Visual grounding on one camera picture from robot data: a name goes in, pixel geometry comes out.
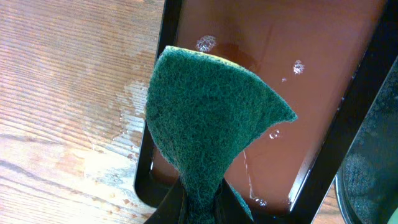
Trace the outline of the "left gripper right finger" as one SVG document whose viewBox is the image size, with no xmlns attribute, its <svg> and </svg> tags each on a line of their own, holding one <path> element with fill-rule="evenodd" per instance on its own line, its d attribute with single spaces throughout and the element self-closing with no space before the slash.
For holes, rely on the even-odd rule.
<svg viewBox="0 0 398 224">
<path fill-rule="evenodd" d="M 216 193 L 216 224 L 253 224 L 225 179 Z"/>
</svg>

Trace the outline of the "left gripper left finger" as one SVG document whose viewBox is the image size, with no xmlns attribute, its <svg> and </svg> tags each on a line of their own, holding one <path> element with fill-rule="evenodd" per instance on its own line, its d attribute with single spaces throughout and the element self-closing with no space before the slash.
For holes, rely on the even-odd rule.
<svg viewBox="0 0 398 224">
<path fill-rule="evenodd" d="M 186 222 L 187 194 L 180 178 L 178 178 L 157 210 L 144 224 L 185 224 Z"/>
</svg>

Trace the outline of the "green scouring sponge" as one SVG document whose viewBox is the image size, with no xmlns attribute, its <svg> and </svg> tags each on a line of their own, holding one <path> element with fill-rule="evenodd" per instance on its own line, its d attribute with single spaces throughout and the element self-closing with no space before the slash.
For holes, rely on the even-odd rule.
<svg viewBox="0 0 398 224">
<path fill-rule="evenodd" d="M 216 223 L 216 193 L 234 159 L 269 128 L 296 119 L 287 102 L 244 67 L 166 47 L 150 80 L 146 123 L 185 188 L 186 223 Z"/>
</svg>

